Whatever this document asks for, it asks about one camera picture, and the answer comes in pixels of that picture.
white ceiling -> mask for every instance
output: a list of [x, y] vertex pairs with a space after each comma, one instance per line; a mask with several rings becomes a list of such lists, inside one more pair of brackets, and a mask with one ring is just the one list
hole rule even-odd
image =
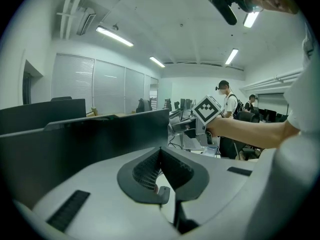
[[104, 18], [101, 25], [112, 29], [117, 24], [117, 33], [132, 41], [134, 49], [163, 63], [223, 64], [232, 48], [238, 48], [232, 65], [245, 69], [261, 56], [272, 58], [300, 46], [304, 37], [303, 22], [279, 12], [263, 11], [253, 27], [246, 28], [246, 14], [236, 4], [235, 26], [228, 25], [207, 0], [81, 0], [80, 5], [97, 13], [92, 33]]

person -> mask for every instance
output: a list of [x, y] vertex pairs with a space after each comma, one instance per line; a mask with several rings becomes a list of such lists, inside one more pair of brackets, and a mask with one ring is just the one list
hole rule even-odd
[[[256, 2], [256, 6], [265, 10], [278, 11], [296, 14], [297, 6], [292, 0], [250, 0]], [[311, 34], [306, 23], [306, 36], [302, 42], [303, 68], [312, 69], [309, 63], [314, 50], [317, 47], [316, 39]], [[279, 123], [251, 123], [239, 120], [228, 120], [216, 117], [208, 125], [207, 129], [212, 136], [223, 136], [240, 141], [255, 147], [264, 149], [279, 148], [287, 138], [297, 135], [300, 132], [299, 122], [294, 112], [291, 111], [285, 122]]]
[[225, 95], [224, 107], [222, 113], [225, 118], [233, 118], [236, 111], [238, 100], [235, 94], [231, 91], [229, 83], [226, 80], [222, 80], [218, 85], [219, 95]]
[[254, 94], [251, 94], [249, 97], [249, 101], [244, 105], [244, 111], [253, 113], [254, 106], [252, 103], [256, 101], [256, 96]]

white sleeve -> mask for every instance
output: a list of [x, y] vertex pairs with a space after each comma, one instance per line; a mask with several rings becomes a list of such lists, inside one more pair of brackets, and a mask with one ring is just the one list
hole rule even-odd
[[226, 112], [235, 112], [237, 108], [237, 101], [235, 98], [229, 98], [228, 100], [228, 105], [227, 105], [227, 108], [226, 108]]
[[294, 113], [292, 111], [290, 111], [287, 120], [290, 123], [290, 125], [292, 125], [294, 128], [297, 128], [297, 129], [300, 130], [297, 118], [296, 118], [296, 116], [294, 115]]

black backpack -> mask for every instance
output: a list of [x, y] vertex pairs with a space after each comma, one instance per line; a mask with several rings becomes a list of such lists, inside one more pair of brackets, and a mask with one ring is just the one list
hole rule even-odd
[[233, 113], [233, 118], [235, 119], [236, 116], [237, 116], [237, 114], [238, 114], [239, 112], [241, 112], [241, 111], [244, 110], [244, 104], [243, 104], [243, 103], [237, 98], [237, 96], [234, 95], [234, 94], [230, 94], [229, 97], [228, 97], [228, 100], [229, 100], [229, 98], [230, 98], [231, 96], [234, 96], [234, 97], [236, 98], [236, 100], [237, 100], [237, 106], [236, 106], [235, 111], [234, 111], [234, 113]]

fluorescent light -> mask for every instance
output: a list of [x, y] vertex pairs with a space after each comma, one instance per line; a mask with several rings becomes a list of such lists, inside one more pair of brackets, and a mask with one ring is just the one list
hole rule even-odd
[[115, 33], [112, 33], [111, 31], [107, 30], [106, 28], [104, 28], [103, 26], [98, 26], [96, 28], [96, 31], [98, 31], [99, 33], [101, 34], [104, 34], [108, 37], [111, 37], [113, 39], [116, 39], [118, 41], [120, 41], [121, 43], [131, 47], [131, 46], [134, 46], [134, 44], [132, 42], [129, 42], [127, 40], [125, 40], [124, 38], [122, 38], [121, 36], [118, 36], [117, 34]]
[[157, 60], [155, 57], [150, 57], [150, 60], [157, 63], [161, 68], [165, 68], [165, 65], [163, 65], [159, 60]]
[[238, 52], [239, 52], [238, 49], [234, 49], [234, 48], [233, 48], [233, 49], [232, 49], [232, 52], [231, 52], [229, 58], [226, 60], [225, 64], [226, 64], [226, 65], [229, 65], [229, 64], [232, 62], [232, 60], [234, 59], [234, 57], [237, 55]]
[[244, 18], [243, 25], [247, 28], [251, 28], [252, 25], [254, 24], [256, 18], [258, 17], [258, 14], [259, 14], [259, 12], [247, 13]]

